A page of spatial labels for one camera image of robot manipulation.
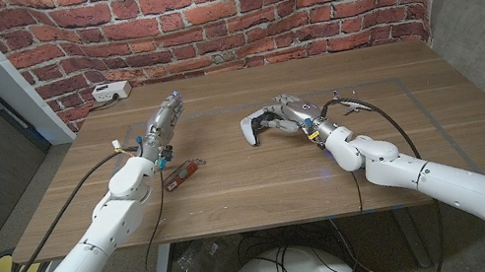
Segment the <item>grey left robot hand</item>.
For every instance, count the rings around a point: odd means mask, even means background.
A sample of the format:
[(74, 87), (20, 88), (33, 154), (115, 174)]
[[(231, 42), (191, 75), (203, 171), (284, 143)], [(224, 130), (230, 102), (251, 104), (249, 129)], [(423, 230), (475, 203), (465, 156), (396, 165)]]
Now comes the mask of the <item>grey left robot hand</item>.
[(172, 141), (174, 127), (182, 112), (181, 95), (173, 91), (148, 119), (142, 141), (142, 158), (154, 163), (157, 161), (162, 149)]

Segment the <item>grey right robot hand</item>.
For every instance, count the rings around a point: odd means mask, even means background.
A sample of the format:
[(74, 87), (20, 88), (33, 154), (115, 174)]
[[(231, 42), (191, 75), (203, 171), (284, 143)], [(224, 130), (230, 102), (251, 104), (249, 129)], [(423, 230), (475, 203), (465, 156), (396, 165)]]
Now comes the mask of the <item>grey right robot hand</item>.
[(337, 125), (322, 116), (318, 106), (288, 94), (277, 95), (274, 100), (277, 105), (263, 108), (266, 115), (260, 123), (262, 127), (275, 127), (287, 133), (301, 130), (320, 149), (325, 147), (325, 140)]

